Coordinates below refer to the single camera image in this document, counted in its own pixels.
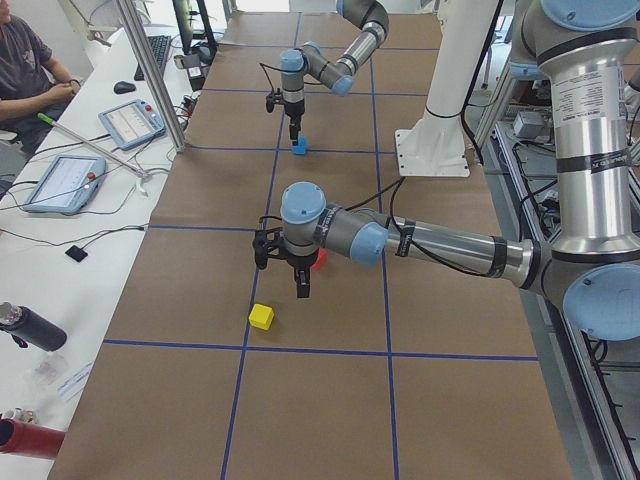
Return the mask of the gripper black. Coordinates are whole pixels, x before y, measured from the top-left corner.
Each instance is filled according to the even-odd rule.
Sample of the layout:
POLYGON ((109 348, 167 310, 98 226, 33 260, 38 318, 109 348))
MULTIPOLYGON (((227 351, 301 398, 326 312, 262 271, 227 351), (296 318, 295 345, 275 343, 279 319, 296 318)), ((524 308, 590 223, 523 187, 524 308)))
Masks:
POLYGON ((290 118, 289 138, 294 147, 300 145, 301 119, 305 113, 305 100, 284 101, 285 114, 290 118))
POLYGON ((287 263, 294 271, 296 296, 298 298, 308 298, 311 289, 311 267, 316 262, 316 250, 308 254, 298 254, 285 249, 285 256, 287 263))

